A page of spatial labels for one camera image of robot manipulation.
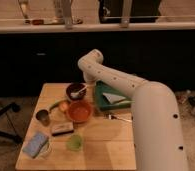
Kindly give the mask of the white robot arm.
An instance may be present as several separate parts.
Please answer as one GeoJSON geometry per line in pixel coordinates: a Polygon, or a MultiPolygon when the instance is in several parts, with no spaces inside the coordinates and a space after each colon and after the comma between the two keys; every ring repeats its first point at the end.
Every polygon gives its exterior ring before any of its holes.
{"type": "Polygon", "coordinates": [[[104,82],[131,99],[137,171],[189,171],[178,103],[163,83],[148,81],[102,64],[93,49],[78,60],[84,80],[104,82]]]}

